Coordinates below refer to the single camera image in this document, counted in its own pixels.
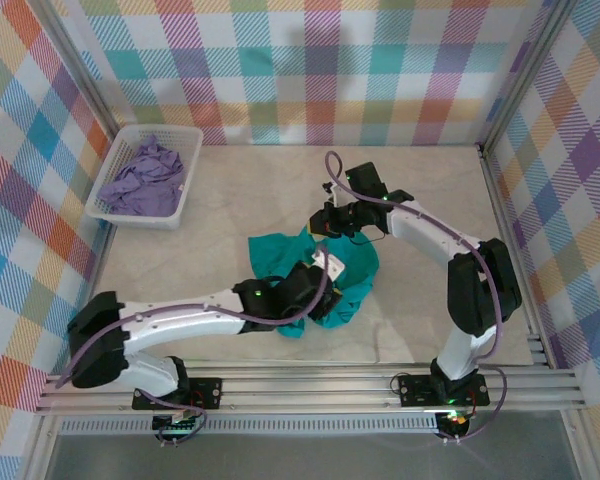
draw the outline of metal vent grille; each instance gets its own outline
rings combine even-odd
[[[343,435],[368,433],[425,433],[437,431],[431,413],[369,415],[213,415],[204,434]],[[138,435],[151,433],[151,418],[133,416],[66,417],[61,435]]]

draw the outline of plaid wallpaper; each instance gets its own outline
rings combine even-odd
[[[493,162],[544,328],[600,439],[600,0],[580,0]]]
[[[0,479],[100,253],[103,228],[82,212],[107,145],[25,0],[1,0]]]
[[[120,123],[409,145],[477,140],[542,0],[54,3]]]
[[[509,71],[507,72],[507,75],[500,86],[498,96],[491,105],[491,110],[489,110],[487,119],[484,125],[482,126],[480,135],[477,139],[478,143],[484,142],[489,131],[491,130],[491,127],[493,126],[493,121],[495,120],[496,115],[499,112],[500,107],[502,106],[502,103],[504,102],[505,98],[507,98],[509,93],[511,93],[511,89],[515,84],[516,80],[518,79],[518,76],[520,75],[520,70],[525,64],[527,56],[533,50],[534,42],[542,33],[542,29],[545,26],[547,19],[549,18],[549,14],[551,13],[553,7],[558,4],[558,1],[559,0],[543,0],[540,10],[536,14],[533,24],[527,31],[527,35],[524,39],[524,42],[522,42],[522,45],[520,46],[520,49],[518,50],[518,53],[516,54],[514,61],[511,63],[511,67],[509,68]]]

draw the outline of black cable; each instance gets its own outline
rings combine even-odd
[[[409,374],[407,372],[398,372],[393,377],[391,377],[391,380],[389,380],[389,389],[396,395],[400,395],[400,390],[396,390],[393,388],[393,381],[401,375],[409,375]]]
[[[353,243],[354,245],[360,246],[360,245],[366,245],[367,243],[373,243],[373,242],[377,242],[379,240],[382,240],[384,237],[386,237],[387,234],[382,232],[382,236],[380,238],[374,238],[373,240],[367,240],[366,242],[362,242],[362,243],[358,243],[358,242],[354,242],[351,237],[349,237],[349,241],[351,243]]]

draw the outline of metal floor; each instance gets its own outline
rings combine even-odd
[[[149,435],[61,435],[47,480],[580,478],[556,411],[502,412],[461,446],[423,448],[435,440],[422,434],[205,434],[174,449],[160,448]]]

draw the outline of metal rail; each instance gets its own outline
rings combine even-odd
[[[577,3],[578,0],[553,2],[551,12],[549,12],[540,35],[538,35],[534,44],[529,48],[530,53],[518,72],[514,84],[504,97],[504,102],[496,114],[491,130],[487,133],[483,142],[485,151],[492,153],[496,144],[502,138],[502,135],[504,135],[509,122],[520,106],[527,90],[535,80],[536,74],[549,54],[549,50],[551,50],[556,38],[558,38],[558,35],[562,31],[562,27],[569,19]]]
[[[82,56],[64,28],[56,9],[51,5],[49,0],[29,0],[28,3],[38,17],[45,34],[58,50],[65,67],[73,77],[89,108],[95,114],[96,118],[100,120],[109,139],[114,139],[120,130],[120,125],[118,125],[118,122],[111,114],[110,108],[102,97],[95,79],[89,73]]]
[[[540,348],[532,340],[532,348]],[[544,353],[536,350],[539,359]],[[584,398],[571,370],[552,370],[544,364],[502,367],[509,389],[507,410],[564,410],[582,408]],[[223,379],[222,414],[295,413],[395,413],[446,411],[437,408],[401,408],[400,400],[389,388],[398,372],[427,374],[427,365],[350,364],[350,365],[252,365],[189,362],[192,377]],[[502,379],[497,372],[483,369],[494,408],[502,395]],[[106,386],[89,390],[65,385],[55,388],[57,377],[50,377],[38,405],[42,415],[139,414],[131,409],[133,392],[126,387]]]

